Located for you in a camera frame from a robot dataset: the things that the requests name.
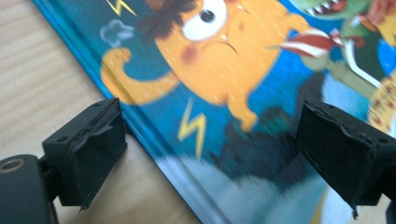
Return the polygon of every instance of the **book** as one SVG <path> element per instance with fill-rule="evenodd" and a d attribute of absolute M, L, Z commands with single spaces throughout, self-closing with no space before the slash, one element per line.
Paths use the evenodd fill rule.
<path fill-rule="evenodd" d="M 352 219 L 294 138 L 304 100 L 395 133 L 394 1 L 33 2 L 202 222 Z"/>

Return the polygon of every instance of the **cartoon monster's tail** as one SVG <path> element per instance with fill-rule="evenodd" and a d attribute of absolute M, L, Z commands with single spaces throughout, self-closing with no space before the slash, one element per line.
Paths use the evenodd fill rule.
<path fill-rule="evenodd" d="M 123 66 L 131 59 L 126 48 L 111 49 L 102 59 L 101 78 L 108 90 L 125 104 L 143 105 L 156 101 L 172 91 L 179 79 L 173 72 L 150 81 L 142 81 L 125 74 Z"/>

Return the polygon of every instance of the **cartoon monster's mouth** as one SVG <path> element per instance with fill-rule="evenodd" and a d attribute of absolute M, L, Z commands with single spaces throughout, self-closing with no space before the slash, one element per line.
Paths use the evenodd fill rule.
<path fill-rule="evenodd" d="M 331 15 L 338 13 L 347 6 L 347 0 L 328 0 L 317 6 L 307 8 L 305 11 L 312 16 Z"/>

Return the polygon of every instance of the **green cartoon monster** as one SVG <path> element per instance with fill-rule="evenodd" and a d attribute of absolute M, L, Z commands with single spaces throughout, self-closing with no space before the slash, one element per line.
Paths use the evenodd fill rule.
<path fill-rule="evenodd" d="M 347 64 L 335 63 L 325 55 L 321 58 L 303 57 L 305 65 L 313 70 L 328 69 L 336 79 L 371 98 L 380 86 L 379 81 L 386 76 L 376 53 L 378 41 L 382 38 L 377 27 L 393 1 L 290 0 L 311 17 L 326 21 L 344 20 L 338 35 Z"/>

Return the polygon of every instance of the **table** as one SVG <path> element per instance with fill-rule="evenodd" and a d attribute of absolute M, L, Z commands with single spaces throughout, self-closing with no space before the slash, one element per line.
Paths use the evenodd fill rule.
<path fill-rule="evenodd" d="M 88 105 L 104 99 L 30 1 L 0 1 L 0 160 L 43 156 L 41 142 Z M 161 171 L 127 135 L 128 150 L 89 210 L 62 207 L 61 223 L 198 222 Z M 353 223 L 385 223 L 389 200 L 364 207 Z"/>

